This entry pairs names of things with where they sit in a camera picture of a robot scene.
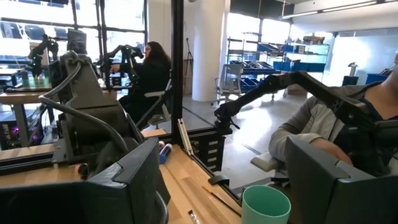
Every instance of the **tripod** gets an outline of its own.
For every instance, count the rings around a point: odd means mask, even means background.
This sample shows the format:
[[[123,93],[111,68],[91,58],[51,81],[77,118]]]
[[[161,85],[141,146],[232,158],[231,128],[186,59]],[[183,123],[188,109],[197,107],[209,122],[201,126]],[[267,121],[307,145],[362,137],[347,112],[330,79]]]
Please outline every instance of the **tripod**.
[[[191,66],[191,74],[193,75],[193,56],[189,47],[189,39],[187,38],[187,46],[188,46],[188,54],[187,59],[185,61],[185,73],[184,73],[184,80],[183,80],[183,89],[185,91],[185,84],[187,83],[187,75],[188,75],[188,65]]]

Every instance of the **wooden stick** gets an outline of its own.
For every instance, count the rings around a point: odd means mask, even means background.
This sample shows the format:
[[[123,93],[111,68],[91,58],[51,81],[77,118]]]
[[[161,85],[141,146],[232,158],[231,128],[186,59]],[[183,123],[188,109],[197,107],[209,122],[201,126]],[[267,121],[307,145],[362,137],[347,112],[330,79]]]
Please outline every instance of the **wooden stick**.
[[[210,190],[208,190],[205,186],[202,186],[202,188],[204,190],[206,190],[209,194],[211,194],[213,197],[215,197],[218,201],[220,201],[221,203],[223,203],[225,206],[227,206],[232,212],[234,212],[235,214],[239,215],[239,217],[242,217],[242,215],[236,211],[232,206],[229,205],[228,202],[226,202],[224,199],[222,199],[220,196],[218,196],[217,194],[214,194],[213,192],[211,192]]]

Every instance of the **woman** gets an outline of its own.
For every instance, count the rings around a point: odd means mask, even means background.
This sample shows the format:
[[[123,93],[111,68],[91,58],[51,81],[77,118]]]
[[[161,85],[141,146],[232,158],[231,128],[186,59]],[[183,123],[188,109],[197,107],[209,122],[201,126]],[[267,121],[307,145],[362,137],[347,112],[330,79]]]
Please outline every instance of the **woman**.
[[[147,98],[145,93],[164,91],[169,82],[171,69],[170,57],[165,53],[158,42],[149,42],[145,47],[145,59],[143,63],[134,62],[134,70],[139,77],[138,88],[134,93],[122,97],[119,102],[137,123],[151,106],[158,100],[157,97]],[[111,73],[120,71],[120,65],[113,65]],[[143,122],[138,128],[146,125]]]
[[[398,66],[386,81],[365,86],[343,86],[335,88],[337,93],[362,101],[373,121],[398,119]],[[348,127],[338,120],[333,112],[315,97],[308,99],[286,123],[271,136],[269,152],[280,161],[285,161],[287,136],[295,136],[316,148],[335,156],[348,164],[363,166],[350,157],[358,149],[358,140],[348,134]],[[391,156],[383,158],[385,165]]]

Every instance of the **black monitor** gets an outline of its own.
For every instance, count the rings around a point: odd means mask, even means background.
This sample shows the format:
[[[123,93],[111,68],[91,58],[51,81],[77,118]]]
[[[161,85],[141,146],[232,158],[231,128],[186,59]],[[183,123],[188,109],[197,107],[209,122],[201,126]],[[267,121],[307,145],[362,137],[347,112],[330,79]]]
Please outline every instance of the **black monitor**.
[[[67,50],[73,50],[78,54],[87,54],[87,35],[75,29],[68,29]]]

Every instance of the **mint green cup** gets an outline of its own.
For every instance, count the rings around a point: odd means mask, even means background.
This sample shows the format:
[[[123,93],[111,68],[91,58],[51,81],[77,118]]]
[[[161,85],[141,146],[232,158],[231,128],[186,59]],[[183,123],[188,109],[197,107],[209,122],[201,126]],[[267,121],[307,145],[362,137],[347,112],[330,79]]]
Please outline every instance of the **mint green cup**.
[[[289,220],[290,200],[277,189],[251,186],[242,198],[242,224],[286,224]]]

